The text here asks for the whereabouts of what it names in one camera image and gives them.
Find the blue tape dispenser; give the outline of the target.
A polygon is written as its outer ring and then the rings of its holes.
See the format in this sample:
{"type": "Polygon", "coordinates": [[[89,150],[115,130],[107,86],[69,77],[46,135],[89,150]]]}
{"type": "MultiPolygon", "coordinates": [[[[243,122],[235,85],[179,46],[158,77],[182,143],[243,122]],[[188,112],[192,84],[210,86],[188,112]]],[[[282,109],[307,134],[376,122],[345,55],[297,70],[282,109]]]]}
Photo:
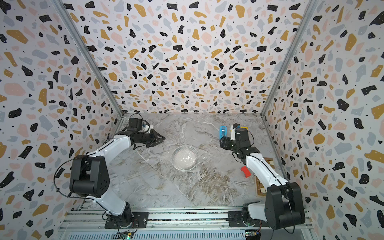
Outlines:
{"type": "Polygon", "coordinates": [[[227,134],[228,134],[227,126],[220,126],[219,139],[221,140],[222,138],[227,137],[227,134]]]}

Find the clear bubble wrap sheet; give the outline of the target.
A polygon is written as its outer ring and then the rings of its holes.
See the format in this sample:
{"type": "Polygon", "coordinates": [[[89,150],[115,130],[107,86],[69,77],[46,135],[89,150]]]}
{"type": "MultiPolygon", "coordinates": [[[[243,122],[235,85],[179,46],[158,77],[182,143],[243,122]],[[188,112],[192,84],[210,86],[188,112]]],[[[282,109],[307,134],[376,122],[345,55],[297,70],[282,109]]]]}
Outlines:
{"type": "Polygon", "coordinates": [[[257,200],[253,177],[221,149],[219,124],[192,119],[152,120],[165,141],[153,148],[129,148],[109,164],[111,188],[133,208],[239,207],[257,200]],[[172,153],[188,145],[199,153],[198,164],[179,171],[172,153]]]}

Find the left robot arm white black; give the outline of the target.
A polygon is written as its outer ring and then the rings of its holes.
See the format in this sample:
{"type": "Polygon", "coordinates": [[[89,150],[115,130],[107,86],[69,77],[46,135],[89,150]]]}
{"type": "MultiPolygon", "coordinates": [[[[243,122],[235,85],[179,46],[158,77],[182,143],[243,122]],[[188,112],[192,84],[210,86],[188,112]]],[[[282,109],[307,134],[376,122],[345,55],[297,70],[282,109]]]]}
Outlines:
{"type": "Polygon", "coordinates": [[[118,227],[131,226],[134,222],[131,206],[110,188],[108,166],[115,157],[129,148],[151,148],[163,143],[165,139],[148,121],[130,118],[128,125],[101,148],[72,160],[70,193],[95,201],[106,211],[108,220],[114,221],[118,227]]]}

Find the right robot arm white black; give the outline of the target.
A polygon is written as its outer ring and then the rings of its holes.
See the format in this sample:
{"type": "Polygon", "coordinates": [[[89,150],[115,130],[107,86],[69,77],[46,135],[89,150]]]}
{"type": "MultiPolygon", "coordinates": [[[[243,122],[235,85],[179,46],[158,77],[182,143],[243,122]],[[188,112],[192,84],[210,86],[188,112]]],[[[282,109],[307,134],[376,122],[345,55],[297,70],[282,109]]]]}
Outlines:
{"type": "Polygon", "coordinates": [[[240,125],[228,128],[221,126],[219,130],[220,147],[232,152],[238,162],[244,164],[253,173],[266,190],[266,199],[260,202],[244,204],[239,217],[230,217],[249,227],[267,223],[273,230],[295,227],[306,222],[301,188],[297,183],[290,183],[280,176],[265,160],[260,150],[253,146],[247,128],[240,125]]]}

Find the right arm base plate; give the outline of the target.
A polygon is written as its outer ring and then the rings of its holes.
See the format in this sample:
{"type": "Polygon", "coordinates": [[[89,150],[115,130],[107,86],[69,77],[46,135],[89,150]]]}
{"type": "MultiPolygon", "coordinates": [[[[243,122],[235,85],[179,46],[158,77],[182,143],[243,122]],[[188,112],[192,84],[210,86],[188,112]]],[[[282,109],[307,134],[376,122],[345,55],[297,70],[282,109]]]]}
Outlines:
{"type": "Polygon", "coordinates": [[[245,220],[241,211],[229,211],[228,218],[230,228],[259,228],[269,227],[268,223],[262,220],[245,220]]]}

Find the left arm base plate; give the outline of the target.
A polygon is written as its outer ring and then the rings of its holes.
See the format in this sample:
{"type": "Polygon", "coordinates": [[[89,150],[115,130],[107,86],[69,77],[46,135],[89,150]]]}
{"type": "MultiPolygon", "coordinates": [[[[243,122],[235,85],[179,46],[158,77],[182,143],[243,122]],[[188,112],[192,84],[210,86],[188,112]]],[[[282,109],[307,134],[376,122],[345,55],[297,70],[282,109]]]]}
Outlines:
{"type": "Polygon", "coordinates": [[[105,223],[105,229],[145,229],[149,218],[149,212],[133,212],[127,216],[110,216],[105,223]]]}

